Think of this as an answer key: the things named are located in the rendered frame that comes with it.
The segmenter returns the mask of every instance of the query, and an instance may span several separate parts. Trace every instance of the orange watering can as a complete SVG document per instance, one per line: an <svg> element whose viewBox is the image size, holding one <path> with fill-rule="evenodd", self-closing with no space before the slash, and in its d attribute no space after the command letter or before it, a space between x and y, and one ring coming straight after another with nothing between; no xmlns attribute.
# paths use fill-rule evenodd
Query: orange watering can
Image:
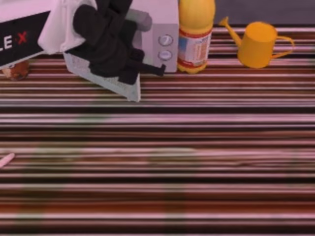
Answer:
<svg viewBox="0 0 315 236"><path fill-rule="evenodd" d="M219 25L227 28L238 46L239 61L250 68L264 68L272 59L284 57L292 53L295 46L293 39L278 36L277 30L272 25L264 22L253 22L249 24L245 29L243 40L228 24L228 17L225 17ZM289 41L292 44L292 50L273 55L277 39Z"/></svg>

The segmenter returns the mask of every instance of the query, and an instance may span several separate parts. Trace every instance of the gray wall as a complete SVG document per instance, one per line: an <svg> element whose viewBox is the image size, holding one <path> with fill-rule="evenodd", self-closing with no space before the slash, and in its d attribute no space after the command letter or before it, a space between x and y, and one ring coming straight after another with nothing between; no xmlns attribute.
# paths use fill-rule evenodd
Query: gray wall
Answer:
<svg viewBox="0 0 315 236"><path fill-rule="evenodd" d="M229 16L232 24L315 24L315 0L216 0L215 23Z"/></svg>

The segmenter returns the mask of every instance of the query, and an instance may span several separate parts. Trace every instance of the bottle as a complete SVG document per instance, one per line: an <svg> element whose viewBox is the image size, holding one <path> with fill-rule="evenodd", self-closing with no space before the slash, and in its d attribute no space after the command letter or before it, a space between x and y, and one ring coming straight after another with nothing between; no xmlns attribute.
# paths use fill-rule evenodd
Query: bottle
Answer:
<svg viewBox="0 0 315 236"><path fill-rule="evenodd" d="M207 66L215 17L215 0L180 0L180 36L177 67L198 73Z"/></svg>

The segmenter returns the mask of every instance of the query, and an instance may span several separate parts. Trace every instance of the watering can handle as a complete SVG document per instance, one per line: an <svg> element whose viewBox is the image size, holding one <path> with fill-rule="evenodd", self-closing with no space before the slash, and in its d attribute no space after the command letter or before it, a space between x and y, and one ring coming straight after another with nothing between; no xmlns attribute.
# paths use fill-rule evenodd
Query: watering can handle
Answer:
<svg viewBox="0 0 315 236"><path fill-rule="evenodd" d="M294 47L295 47L295 43L294 43L292 38L285 37L285 36L278 36L277 39L283 39L283 40L289 41L292 44L292 50L284 52L284 53L275 54L275 55L271 56L272 59L281 58L281 57L284 57L288 54L291 54L293 52Z"/></svg>

